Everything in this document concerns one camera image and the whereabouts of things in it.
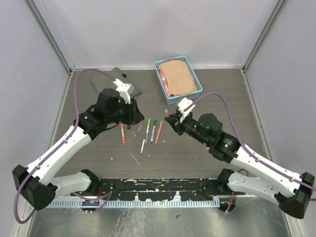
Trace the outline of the salmon orange pen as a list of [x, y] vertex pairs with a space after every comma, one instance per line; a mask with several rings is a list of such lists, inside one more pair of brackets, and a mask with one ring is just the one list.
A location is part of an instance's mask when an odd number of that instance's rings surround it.
[[159, 127], [158, 127], [158, 132], [157, 132], [157, 135], [156, 135], [155, 144], [157, 144], [157, 143], [158, 143], [159, 136], [160, 136], [160, 133], [161, 133], [162, 124], [163, 124], [163, 120], [161, 120], [161, 122], [160, 122], [160, 124], [159, 124]]

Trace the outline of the white pen lime end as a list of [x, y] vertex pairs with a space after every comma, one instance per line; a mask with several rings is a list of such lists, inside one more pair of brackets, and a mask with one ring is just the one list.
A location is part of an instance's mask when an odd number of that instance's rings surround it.
[[145, 134], [145, 144], [147, 143], [147, 141], [148, 141], [148, 135], [149, 135], [149, 125], [147, 125], [147, 127], [146, 127], [146, 134]]

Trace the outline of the white pen blue end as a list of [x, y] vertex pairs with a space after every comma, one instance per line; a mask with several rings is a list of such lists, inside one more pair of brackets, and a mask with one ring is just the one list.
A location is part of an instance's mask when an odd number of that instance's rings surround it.
[[140, 154], [143, 153], [145, 143], [146, 143], [146, 139], [144, 138], [143, 141], [142, 141], [142, 145], [141, 145], [141, 149], [140, 149]]

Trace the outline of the white marker green end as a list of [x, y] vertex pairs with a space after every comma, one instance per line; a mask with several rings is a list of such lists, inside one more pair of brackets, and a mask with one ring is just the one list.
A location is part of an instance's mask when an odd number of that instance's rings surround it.
[[150, 143], [151, 144], [154, 142], [155, 128], [156, 128], [156, 125], [153, 125], [153, 129], [152, 129], [152, 133], [151, 133], [151, 139], [150, 139]]

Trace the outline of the purple highlighter pen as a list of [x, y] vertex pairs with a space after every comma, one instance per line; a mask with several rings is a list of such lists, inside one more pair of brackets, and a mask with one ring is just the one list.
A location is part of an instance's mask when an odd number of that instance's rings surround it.
[[166, 110], [164, 110], [164, 112], [165, 112], [166, 117], [168, 117], [169, 116], [168, 110], [166, 109]]

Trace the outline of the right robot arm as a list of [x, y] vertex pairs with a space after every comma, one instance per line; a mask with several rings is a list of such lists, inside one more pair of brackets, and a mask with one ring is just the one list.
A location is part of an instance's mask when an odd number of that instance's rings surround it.
[[194, 104], [184, 98], [175, 113], [164, 119], [178, 134], [186, 133], [207, 147], [219, 161], [238, 166], [253, 174], [241, 175], [223, 169], [216, 179], [217, 189], [223, 195], [246, 193], [276, 204], [287, 215], [303, 219], [311, 201], [315, 177], [307, 172], [299, 174], [287, 170], [260, 156], [238, 138], [223, 131], [223, 124], [214, 114], [193, 118]]

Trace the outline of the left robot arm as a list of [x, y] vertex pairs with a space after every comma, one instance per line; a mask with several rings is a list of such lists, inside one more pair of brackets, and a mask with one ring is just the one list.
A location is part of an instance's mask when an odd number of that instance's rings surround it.
[[55, 177], [55, 174], [100, 133], [119, 123], [136, 125], [143, 120], [136, 99], [127, 99], [122, 92], [114, 89], [104, 89], [96, 104], [78, 114], [73, 125], [56, 144], [26, 167], [18, 165], [14, 168], [12, 174], [17, 191], [35, 210], [46, 208], [56, 197], [65, 194], [97, 194], [99, 178], [88, 169], [63, 177]]

